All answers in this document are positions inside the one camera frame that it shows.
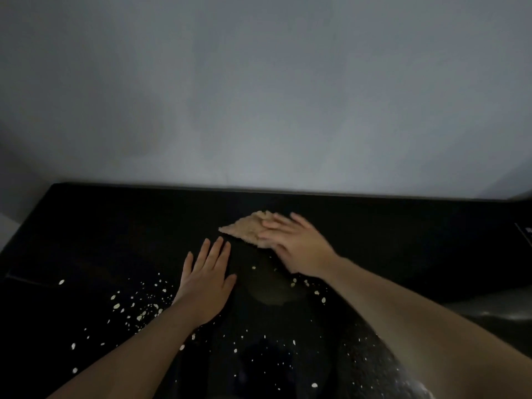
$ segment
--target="right hand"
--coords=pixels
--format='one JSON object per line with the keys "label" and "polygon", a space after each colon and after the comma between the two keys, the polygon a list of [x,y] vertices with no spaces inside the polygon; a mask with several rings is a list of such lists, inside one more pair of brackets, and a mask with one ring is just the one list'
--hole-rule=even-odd
{"label": "right hand", "polygon": [[275,221],[262,222],[268,230],[259,233],[259,238],[273,242],[272,249],[290,273],[323,278],[338,257],[329,242],[299,214],[291,213],[292,220],[279,213],[273,217]]}

